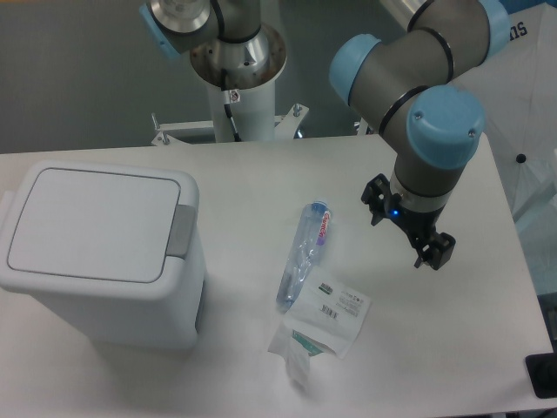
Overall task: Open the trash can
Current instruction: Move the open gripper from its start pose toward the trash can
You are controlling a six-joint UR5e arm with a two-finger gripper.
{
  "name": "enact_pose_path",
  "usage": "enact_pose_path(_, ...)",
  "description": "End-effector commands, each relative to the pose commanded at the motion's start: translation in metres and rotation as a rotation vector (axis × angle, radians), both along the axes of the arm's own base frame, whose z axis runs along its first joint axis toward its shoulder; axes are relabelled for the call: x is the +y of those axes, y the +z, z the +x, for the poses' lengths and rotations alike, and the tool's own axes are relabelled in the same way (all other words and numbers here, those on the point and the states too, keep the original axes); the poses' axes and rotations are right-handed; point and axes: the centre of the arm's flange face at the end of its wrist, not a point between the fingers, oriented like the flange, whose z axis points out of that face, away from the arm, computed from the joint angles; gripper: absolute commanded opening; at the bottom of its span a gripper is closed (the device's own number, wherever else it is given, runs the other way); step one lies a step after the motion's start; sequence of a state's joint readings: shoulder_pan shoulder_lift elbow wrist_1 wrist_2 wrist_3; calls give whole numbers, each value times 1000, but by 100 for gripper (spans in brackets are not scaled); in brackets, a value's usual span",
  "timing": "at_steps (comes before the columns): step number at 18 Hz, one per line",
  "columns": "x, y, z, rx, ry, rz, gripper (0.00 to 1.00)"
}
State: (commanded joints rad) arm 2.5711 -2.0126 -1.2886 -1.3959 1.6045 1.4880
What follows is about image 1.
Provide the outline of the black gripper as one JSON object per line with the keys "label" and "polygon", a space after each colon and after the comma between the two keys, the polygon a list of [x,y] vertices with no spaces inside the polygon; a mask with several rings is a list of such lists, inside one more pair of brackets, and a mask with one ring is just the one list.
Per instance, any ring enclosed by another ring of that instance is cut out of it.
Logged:
{"label": "black gripper", "polygon": [[416,268],[428,265],[438,271],[451,259],[456,239],[436,230],[436,222],[444,206],[429,212],[405,208],[401,205],[401,196],[391,193],[389,180],[384,174],[377,175],[366,184],[361,201],[368,206],[372,226],[383,219],[390,219],[405,233],[418,254],[414,262]]}

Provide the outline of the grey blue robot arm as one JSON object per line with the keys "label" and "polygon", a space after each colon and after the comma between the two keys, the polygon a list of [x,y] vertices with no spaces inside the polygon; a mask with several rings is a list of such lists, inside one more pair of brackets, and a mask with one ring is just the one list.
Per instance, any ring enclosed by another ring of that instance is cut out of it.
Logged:
{"label": "grey blue robot arm", "polygon": [[[480,102],[452,81],[500,52],[511,23],[498,1],[387,1],[385,7],[405,35],[390,44],[369,34],[351,38],[332,59],[329,81],[397,156],[392,175],[376,176],[362,193],[372,222],[391,220],[417,264],[439,269],[455,240],[436,223],[485,126]],[[164,54],[188,54],[213,89],[217,140],[273,138],[272,99],[240,107],[285,66],[283,40],[262,22],[259,2],[146,1],[139,12]]]}

